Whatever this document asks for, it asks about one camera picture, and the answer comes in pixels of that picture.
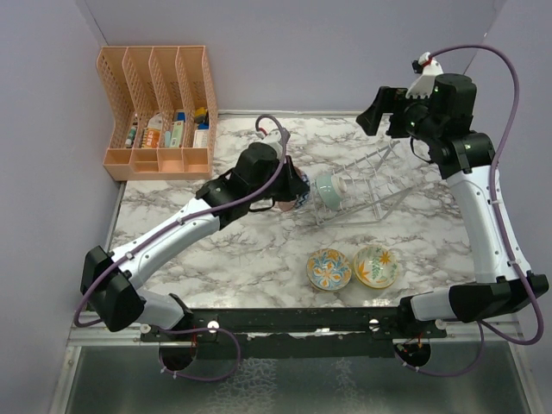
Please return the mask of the red patterned bowl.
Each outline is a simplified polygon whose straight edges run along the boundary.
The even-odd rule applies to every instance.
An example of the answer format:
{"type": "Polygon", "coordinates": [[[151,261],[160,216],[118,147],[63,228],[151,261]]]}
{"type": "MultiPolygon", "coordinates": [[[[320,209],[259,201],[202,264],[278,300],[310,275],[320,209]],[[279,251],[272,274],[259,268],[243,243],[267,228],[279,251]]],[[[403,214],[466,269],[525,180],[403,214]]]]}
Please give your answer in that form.
{"type": "MultiPolygon", "coordinates": [[[[302,181],[309,187],[311,187],[311,182],[310,182],[310,179],[308,177],[308,175],[303,172],[301,169],[299,169],[298,167],[295,168],[295,171],[297,172],[297,174],[300,176],[300,178],[302,179],[302,181]]],[[[309,199],[310,197],[310,191],[308,190],[307,192],[304,192],[302,194],[300,194],[299,196],[297,196],[294,200],[292,201],[289,201],[289,202],[277,202],[277,207],[282,211],[282,212],[287,212],[287,211],[291,211],[291,210],[297,210],[297,209],[300,209],[309,199]]]]}

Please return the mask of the teal ceramic bowl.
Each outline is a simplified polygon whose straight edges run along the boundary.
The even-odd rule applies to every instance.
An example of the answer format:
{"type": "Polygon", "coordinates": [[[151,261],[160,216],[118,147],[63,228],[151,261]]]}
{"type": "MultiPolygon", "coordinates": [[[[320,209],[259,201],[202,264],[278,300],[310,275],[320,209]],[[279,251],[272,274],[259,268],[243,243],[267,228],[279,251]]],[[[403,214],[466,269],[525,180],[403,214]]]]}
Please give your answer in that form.
{"type": "Polygon", "coordinates": [[[344,178],[323,173],[315,180],[315,206],[318,210],[339,211],[348,195],[348,185],[344,178]]]}

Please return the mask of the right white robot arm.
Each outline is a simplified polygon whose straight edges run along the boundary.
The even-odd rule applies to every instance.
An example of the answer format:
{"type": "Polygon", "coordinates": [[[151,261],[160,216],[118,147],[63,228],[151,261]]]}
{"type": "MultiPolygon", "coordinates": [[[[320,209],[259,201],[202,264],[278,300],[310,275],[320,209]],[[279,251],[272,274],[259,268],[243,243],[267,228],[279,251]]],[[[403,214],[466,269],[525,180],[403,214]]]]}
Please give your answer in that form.
{"type": "Polygon", "coordinates": [[[475,280],[400,301],[398,331],[415,337],[436,319],[464,323],[514,313],[549,290],[545,275],[532,272],[507,222],[499,197],[499,176],[491,172],[491,139],[472,130],[477,88],[472,79],[446,73],[430,82],[430,95],[408,97],[405,88],[382,86],[356,121],[375,135],[384,114],[387,135],[420,140],[429,148],[464,221],[474,259],[475,280]]]}

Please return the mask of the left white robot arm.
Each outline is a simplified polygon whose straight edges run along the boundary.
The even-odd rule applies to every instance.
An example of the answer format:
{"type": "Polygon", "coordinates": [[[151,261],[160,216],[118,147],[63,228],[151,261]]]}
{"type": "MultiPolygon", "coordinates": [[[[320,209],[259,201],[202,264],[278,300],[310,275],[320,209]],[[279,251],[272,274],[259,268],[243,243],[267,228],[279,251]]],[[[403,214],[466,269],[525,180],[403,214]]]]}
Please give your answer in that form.
{"type": "Polygon", "coordinates": [[[100,246],[91,249],[80,284],[84,304],[111,332],[146,323],[174,341],[185,338],[191,327],[185,304],[174,294],[144,290],[146,281],[192,244],[253,212],[254,203],[296,202],[309,190],[290,156],[268,144],[249,145],[234,167],[204,183],[156,228],[110,252],[100,246]]]}

